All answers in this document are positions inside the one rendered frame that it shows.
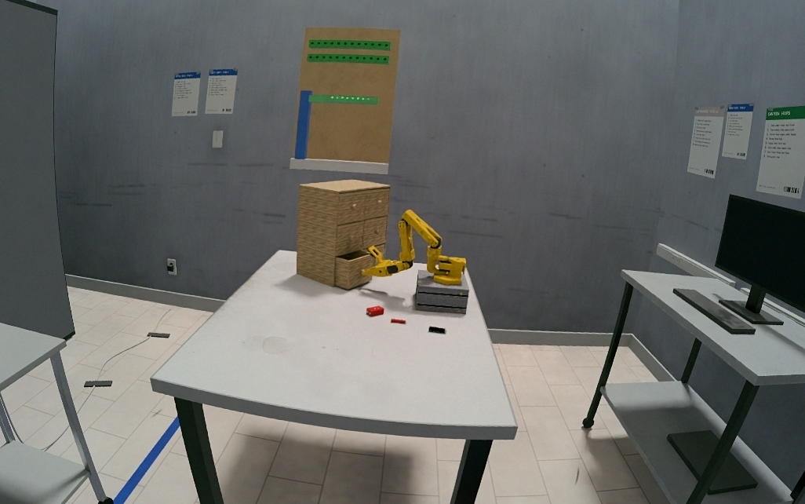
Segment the wooden chest of drawers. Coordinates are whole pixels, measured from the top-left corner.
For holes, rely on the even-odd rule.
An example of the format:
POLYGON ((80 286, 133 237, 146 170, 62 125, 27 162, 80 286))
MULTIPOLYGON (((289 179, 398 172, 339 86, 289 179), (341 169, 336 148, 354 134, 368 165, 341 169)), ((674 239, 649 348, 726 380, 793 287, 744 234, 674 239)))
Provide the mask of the wooden chest of drawers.
POLYGON ((346 180, 329 181, 313 184, 300 184, 297 218, 297 274, 314 281, 336 287, 335 264, 336 257, 357 250, 384 244, 384 260, 386 240, 388 240, 388 226, 386 226, 385 242, 362 247, 336 255, 337 226, 355 221, 362 221, 362 246, 364 223, 366 219, 386 216, 382 214, 366 217, 366 192, 368 189, 388 188, 388 212, 390 203, 391 185, 372 184, 373 182, 346 180), (367 185, 371 184, 371 185, 367 185), (365 185, 365 186, 364 186, 365 185), (381 187, 378 187, 381 186, 381 187), (339 195, 342 192, 361 191, 365 193, 364 215, 362 219, 337 223, 339 195))

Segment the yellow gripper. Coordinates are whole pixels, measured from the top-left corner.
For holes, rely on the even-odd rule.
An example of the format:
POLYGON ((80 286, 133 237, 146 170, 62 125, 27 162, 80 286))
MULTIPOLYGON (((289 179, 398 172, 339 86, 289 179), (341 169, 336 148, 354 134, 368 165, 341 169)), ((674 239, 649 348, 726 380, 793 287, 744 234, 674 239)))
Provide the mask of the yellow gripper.
POLYGON ((388 275, 388 270, 386 270, 386 265, 392 263, 391 260, 383 260, 381 259, 381 253, 374 247, 370 247, 368 249, 370 255, 375 257, 378 260, 378 265, 373 268, 368 268, 365 272, 362 272, 364 276, 377 276, 377 277, 385 277, 385 276, 393 276, 388 275))

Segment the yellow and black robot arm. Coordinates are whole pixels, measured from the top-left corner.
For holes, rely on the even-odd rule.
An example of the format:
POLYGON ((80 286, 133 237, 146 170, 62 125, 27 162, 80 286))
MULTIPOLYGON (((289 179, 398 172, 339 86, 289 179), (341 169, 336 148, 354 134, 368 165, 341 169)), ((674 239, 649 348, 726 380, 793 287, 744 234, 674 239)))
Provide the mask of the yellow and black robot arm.
POLYGON ((417 217, 412 210, 405 212, 401 218, 402 220, 399 222, 399 237, 402 247, 402 252, 399 253, 400 261, 395 260, 385 266, 386 270, 388 270, 388 275, 399 273, 413 266, 415 254, 412 240, 412 226, 417 231, 417 234, 430 244, 427 252, 427 270, 433 273, 433 282, 447 286, 461 285, 461 273, 464 271, 464 258, 440 255, 442 238, 424 221, 417 217), (439 269, 435 268, 436 260, 439 260, 439 269))

